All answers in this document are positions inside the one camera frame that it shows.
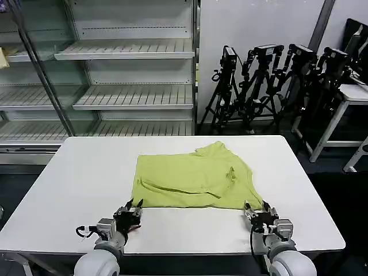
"tripod leg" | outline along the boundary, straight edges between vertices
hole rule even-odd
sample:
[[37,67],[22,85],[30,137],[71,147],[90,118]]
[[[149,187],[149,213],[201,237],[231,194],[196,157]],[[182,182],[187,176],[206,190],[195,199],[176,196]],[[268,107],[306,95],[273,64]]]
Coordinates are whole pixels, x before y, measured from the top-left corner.
[[271,107],[272,107],[272,113],[273,113],[273,116],[274,116],[274,122],[276,124],[277,133],[280,133],[280,120],[279,120],[278,114],[276,112],[274,97],[271,97]]
[[204,124],[204,122],[207,118],[208,112],[210,110],[212,110],[212,105],[213,105],[213,102],[214,102],[214,99],[216,98],[216,96],[217,96],[217,87],[213,92],[213,95],[212,95],[212,97],[211,97],[211,99],[208,103],[208,106],[206,107],[206,111],[205,111],[205,114],[203,115],[202,121],[201,121],[200,125],[198,126],[198,129],[197,129],[198,134],[201,133],[201,129],[202,129],[202,126],[203,126],[203,124]]
[[[274,102],[273,102],[273,97],[268,97],[264,103],[262,103],[258,109],[257,114],[255,115],[255,117],[261,115],[263,113],[263,109],[266,108],[268,111],[271,111],[272,114],[274,114],[274,110],[275,109],[270,109],[267,105],[269,104],[269,102],[271,102],[271,105],[274,106]],[[267,133],[267,131],[269,130],[269,128],[275,123],[275,117],[272,120],[272,122],[268,125],[265,126],[265,128],[263,129],[263,133]]]
[[255,79],[253,91],[245,104],[244,118],[241,128],[246,130],[246,134],[253,135],[255,132],[252,129],[250,123],[255,118],[255,107],[253,100],[258,99],[260,88],[264,79],[266,78],[265,74],[261,70],[256,70],[254,72],[254,76],[252,79]]
[[239,98],[239,91],[237,90],[236,82],[234,76],[232,76],[231,85],[235,91],[235,96],[238,99]]
[[216,128],[217,125],[217,131],[220,133],[221,132],[221,124],[220,124],[220,118],[222,118],[223,116],[223,107],[221,106],[221,97],[217,98],[217,103],[216,103],[216,107],[213,113],[213,118],[212,118],[212,122],[211,122],[211,130],[210,130],[210,135],[213,134],[213,130]]
[[224,123],[224,113],[222,112],[217,121],[217,132],[219,135],[223,134],[223,123]]

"dark floor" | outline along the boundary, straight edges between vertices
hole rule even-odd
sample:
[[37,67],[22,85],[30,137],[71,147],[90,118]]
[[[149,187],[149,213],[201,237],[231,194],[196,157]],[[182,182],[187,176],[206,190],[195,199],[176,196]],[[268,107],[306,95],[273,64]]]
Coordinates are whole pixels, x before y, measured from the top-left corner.
[[[267,130],[264,133],[265,122],[255,122],[253,127],[256,134],[273,134],[274,129]],[[348,162],[350,157],[356,151],[356,148],[331,148],[324,151],[317,162],[311,164],[308,160],[308,154],[306,153],[303,145],[296,139],[296,137],[290,132],[291,125],[289,122],[283,122],[281,125],[280,134],[283,135],[294,153],[297,155],[298,160],[302,164],[304,170],[308,175],[315,173],[341,173],[343,174],[342,168]],[[209,132],[209,127],[204,126],[202,129],[202,135],[206,135]],[[229,126],[223,133],[224,135],[238,135],[239,125],[234,123]],[[364,159],[358,163],[357,169],[363,170],[368,168],[368,160]],[[31,171],[23,171],[23,174],[15,174],[17,170],[6,170],[7,172],[12,171],[13,174],[5,174],[2,167],[0,167],[0,204],[5,209],[3,220],[0,222],[0,229],[9,219],[10,215],[14,212],[17,205],[21,202],[22,198],[32,186],[34,181],[37,179],[39,172],[42,171],[43,167],[36,168],[34,173]],[[334,254],[331,254],[330,260],[335,258]],[[132,264],[126,267],[125,274],[149,273],[147,267],[156,267],[158,271],[151,269],[151,274],[228,274],[228,275],[257,275],[255,271],[254,261],[249,256],[227,256],[227,257],[207,257],[195,259],[191,257],[170,259],[170,261],[160,259],[130,259],[129,263]],[[177,270],[177,263],[180,263],[180,267],[186,269]],[[356,256],[349,257],[348,261],[338,271],[338,276],[343,275],[368,275],[367,267],[364,259]],[[0,276],[24,276],[22,266],[16,262],[9,262],[0,258]]]

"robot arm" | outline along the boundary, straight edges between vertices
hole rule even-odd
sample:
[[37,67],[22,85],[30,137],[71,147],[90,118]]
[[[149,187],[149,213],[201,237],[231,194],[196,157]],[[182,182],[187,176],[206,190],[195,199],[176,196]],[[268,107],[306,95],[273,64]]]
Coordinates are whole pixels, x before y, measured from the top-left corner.
[[128,241],[128,233],[140,227],[143,200],[132,209],[132,201],[120,207],[114,214],[114,219],[103,218],[97,226],[87,227],[90,233],[83,235],[78,227],[76,232],[81,237],[90,237],[93,232],[99,239],[92,252],[82,256],[74,267],[75,276],[118,276],[119,261]]
[[245,204],[245,214],[249,219],[251,230],[251,251],[253,251],[253,234],[262,235],[263,244],[270,260],[271,276],[317,276],[313,262],[295,248],[293,224],[288,219],[280,219],[275,208],[263,202],[263,210],[254,211],[250,204]]
[[[137,208],[132,207],[129,201],[125,207],[119,208],[114,214],[114,219],[103,218],[97,226],[88,227],[91,232],[99,235],[96,246],[92,252],[82,256],[74,268],[75,276],[118,276],[120,272],[119,261],[124,253],[124,246],[128,241],[128,233],[140,227],[142,212],[141,201]],[[295,242],[292,241],[293,224],[290,220],[280,219],[275,208],[270,208],[266,202],[263,210],[254,211],[250,204],[245,204],[245,214],[252,225],[251,241],[253,234],[262,235],[263,244],[267,249],[267,257],[271,265],[271,276],[316,276],[317,271],[312,261],[298,252]],[[90,237],[91,233],[81,234],[82,237]]]

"white wall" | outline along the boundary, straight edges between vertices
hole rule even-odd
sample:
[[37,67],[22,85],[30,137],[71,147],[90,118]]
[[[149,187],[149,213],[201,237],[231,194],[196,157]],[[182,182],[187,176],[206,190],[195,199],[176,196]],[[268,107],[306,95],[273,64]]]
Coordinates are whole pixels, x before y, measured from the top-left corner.
[[[266,44],[283,44],[285,58],[289,44],[308,46],[323,2],[323,0],[202,0],[198,121],[202,120],[205,107],[216,87],[211,77],[213,70],[220,68],[219,60],[224,45],[234,47],[245,61],[251,48]],[[236,82],[242,80],[241,67],[238,63]]]
[[319,47],[319,55],[325,47],[340,48],[348,18],[368,25],[368,1],[336,0]]

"camera tripod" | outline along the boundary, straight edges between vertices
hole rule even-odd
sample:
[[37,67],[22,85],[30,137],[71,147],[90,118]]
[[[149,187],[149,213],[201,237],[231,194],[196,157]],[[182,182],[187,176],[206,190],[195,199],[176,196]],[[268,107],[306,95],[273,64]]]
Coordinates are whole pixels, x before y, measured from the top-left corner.
[[[262,114],[264,109],[271,112],[274,121],[278,122],[278,113],[275,107],[274,96],[277,95],[276,89],[274,89],[274,82],[276,78],[276,72],[278,71],[278,64],[282,55],[283,45],[265,45],[261,47],[255,47],[248,53],[247,61],[243,64],[243,70],[241,72],[244,77],[244,81],[239,84],[241,92],[239,97],[235,101],[234,105],[238,107],[239,115],[242,119],[242,128],[246,130],[247,134],[254,134],[250,123],[257,117],[266,117],[269,115]],[[272,62],[273,56],[275,60],[272,67],[272,74],[269,74],[269,65]],[[249,70],[257,57],[258,69],[254,72],[253,77],[250,79]],[[266,80],[267,89],[266,96],[259,98],[260,89],[263,82]],[[251,95],[246,100],[247,92],[254,83],[254,87]]]
[[326,47],[318,61],[315,79],[310,84],[310,97],[300,122],[300,130],[306,128],[321,114],[331,117],[342,100],[339,87],[342,79],[350,75],[347,67],[350,57],[348,54]]
[[[209,112],[213,114],[211,131],[216,129],[218,133],[222,132],[222,128],[231,118],[233,114],[233,108],[231,104],[232,89],[234,89],[236,96],[239,96],[234,77],[237,58],[238,56],[233,48],[227,45],[224,46],[223,56],[220,60],[221,70],[220,72],[215,70],[215,74],[212,76],[212,80],[218,84],[208,106],[206,107],[203,119],[198,126],[198,133],[200,133]],[[215,109],[212,109],[212,105],[216,97],[216,107]]]
[[[274,88],[274,93],[279,95],[281,110],[278,113],[278,122],[273,120],[270,126],[272,126],[274,123],[278,124],[283,119],[285,113],[294,111],[294,116],[297,116],[305,109],[305,97],[308,95],[306,88],[317,75],[315,71],[317,60],[318,57],[314,51],[302,45],[289,45],[284,67],[283,69],[277,70],[275,73],[278,79],[278,84]],[[289,69],[291,61],[293,61],[293,64],[290,68],[290,71],[286,73]],[[309,73],[304,74],[303,71],[306,69],[307,65]],[[282,87],[290,78],[291,83],[285,97],[283,97],[278,93],[281,92]],[[295,88],[296,81],[298,81],[299,88],[297,89],[294,98],[291,99],[291,90]]]

